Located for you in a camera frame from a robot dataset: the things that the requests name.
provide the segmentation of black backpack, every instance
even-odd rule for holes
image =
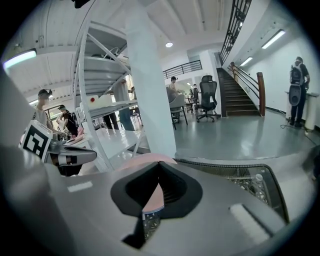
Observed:
[[[300,68],[301,63],[298,66],[291,66],[290,71],[290,83],[291,85],[302,86],[304,83],[304,78]]]

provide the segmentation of staircase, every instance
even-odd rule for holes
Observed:
[[[226,71],[222,71],[225,110],[228,116],[260,116],[260,113],[242,87]]]

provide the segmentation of black rubber part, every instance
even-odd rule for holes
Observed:
[[[203,195],[201,185],[194,178],[165,162],[153,162],[115,182],[111,188],[111,198],[123,214],[140,217],[158,184],[164,199],[161,219],[186,216]]]

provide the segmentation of balcony railing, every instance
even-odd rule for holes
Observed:
[[[197,71],[197,70],[202,70],[202,65],[200,60],[195,60],[179,66],[175,66],[173,68],[163,71],[162,73],[163,73],[164,79],[168,79],[171,77],[179,76],[179,75],[189,73],[192,71]]]
[[[222,64],[226,61],[245,22],[251,0],[233,0],[229,26],[221,49]]]

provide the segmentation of white pillar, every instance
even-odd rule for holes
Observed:
[[[122,2],[131,74],[150,151],[173,158],[176,141],[150,19],[138,0]]]

